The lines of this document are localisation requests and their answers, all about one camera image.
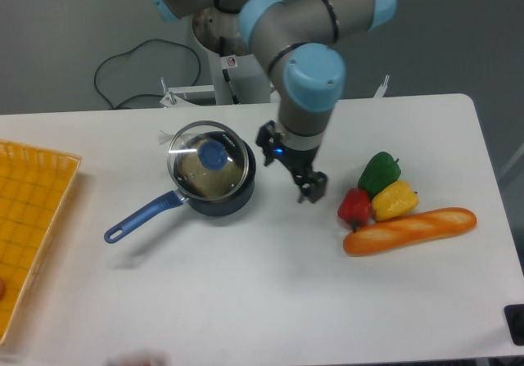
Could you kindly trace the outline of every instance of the yellow tray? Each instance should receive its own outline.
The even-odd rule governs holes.
[[[42,259],[81,157],[0,140],[0,344]]]

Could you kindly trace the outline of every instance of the red bell pepper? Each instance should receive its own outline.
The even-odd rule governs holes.
[[[371,214],[368,193],[361,188],[351,188],[338,208],[337,214],[355,233],[358,226],[362,227],[368,223]]]

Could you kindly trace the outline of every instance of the yellow bell pepper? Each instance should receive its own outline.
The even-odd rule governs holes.
[[[397,180],[371,201],[376,221],[393,219],[409,213],[418,204],[418,196],[404,180]]]

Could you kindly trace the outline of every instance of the pan handle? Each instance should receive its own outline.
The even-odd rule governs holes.
[[[104,234],[104,240],[107,243],[116,243],[160,212],[183,205],[185,199],[186,197],[178,190],[176,192],[167,192],[134,212],[127,219],[120,221],[116,226],[110,228]]]

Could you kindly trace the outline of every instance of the green bell pepper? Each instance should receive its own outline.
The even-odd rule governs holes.
[[[398,161],[385,151],[377,153],[368,162],[360,176],[359,188],[368,192],[369,198],[373,199],[400,177]]]

